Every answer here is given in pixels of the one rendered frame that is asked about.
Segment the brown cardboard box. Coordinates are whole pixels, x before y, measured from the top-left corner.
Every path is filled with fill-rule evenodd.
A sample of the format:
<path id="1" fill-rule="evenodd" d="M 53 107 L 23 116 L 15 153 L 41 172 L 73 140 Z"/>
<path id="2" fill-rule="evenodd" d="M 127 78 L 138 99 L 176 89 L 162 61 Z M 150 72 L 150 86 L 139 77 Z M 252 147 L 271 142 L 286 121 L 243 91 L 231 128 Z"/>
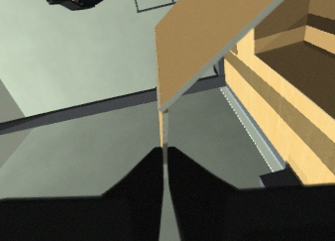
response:
<path id="1" fill-rule="evenodd" d="M 177 0 L 154 27 L 164 178 L 168 108 L 253 29 L 253 56 L 335 124 L 335 0 Z"/>

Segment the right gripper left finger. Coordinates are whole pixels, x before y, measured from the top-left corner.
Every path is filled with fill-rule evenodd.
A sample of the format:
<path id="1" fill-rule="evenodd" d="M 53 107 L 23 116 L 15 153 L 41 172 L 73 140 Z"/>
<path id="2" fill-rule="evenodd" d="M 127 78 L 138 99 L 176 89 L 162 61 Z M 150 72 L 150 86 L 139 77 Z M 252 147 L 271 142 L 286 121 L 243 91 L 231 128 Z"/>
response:
<path id="1" fill-rule="evenodd" d="M 0 241 L 159 241 L 163 197 L 154 147 L 101 195 L 0 199 Z"/>

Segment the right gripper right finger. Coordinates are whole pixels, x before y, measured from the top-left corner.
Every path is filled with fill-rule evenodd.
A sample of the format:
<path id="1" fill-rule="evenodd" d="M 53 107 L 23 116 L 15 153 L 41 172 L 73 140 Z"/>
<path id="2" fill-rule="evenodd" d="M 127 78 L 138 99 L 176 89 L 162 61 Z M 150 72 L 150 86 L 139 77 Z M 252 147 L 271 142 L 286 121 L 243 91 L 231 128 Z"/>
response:
<path id="1" fill-rule="evenodd" d="M 335 223 L 335 182 L 238 189 L 176 147 L 167 147 L 167 174 L 180 241 Z"/>

